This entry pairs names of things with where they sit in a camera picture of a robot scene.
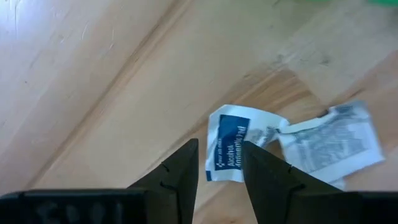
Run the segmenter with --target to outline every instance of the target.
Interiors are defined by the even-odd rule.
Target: alcohol wipe packet
[[[224,105],[209,117],[207,135],[207,181],[244,182],[242,144],[251,141],[265,148],[277,139],[277,128],[289,122],[276,114],[237,105]]]

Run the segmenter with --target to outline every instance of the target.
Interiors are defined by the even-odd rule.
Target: wooden floor
[[[207,182],[226,103],[292,122],[367,101],[387,160],[349,190],[398,190],[398,9],[363,0],[0,2],[0,193],[127,187],[200,139],[195,223],[255,223],[243,184]],[[280,154],[275,145],[274,152]]]

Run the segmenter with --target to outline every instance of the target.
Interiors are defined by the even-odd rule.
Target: green object
[[[398,0],[369,0],[372,3],[398,6]]]

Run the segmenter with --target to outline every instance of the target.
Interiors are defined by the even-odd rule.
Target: white paper wrapper
[[[244,182],[242,143],[265,147],[277,138],[276,128],[289,122],[276,114],[245,106],[224,105],[209,117],[206,177],[208,181]]]
[[[324,117],[282,127],[279,132],[286,161],[324,182],[384,160],[362,101],[331,107]]]

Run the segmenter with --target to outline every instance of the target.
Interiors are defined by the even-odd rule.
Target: paper scrap
[[[328,114],[279,128],[286,161],[333,182],[384,160],[371,115],[362,101],[331,107]]]

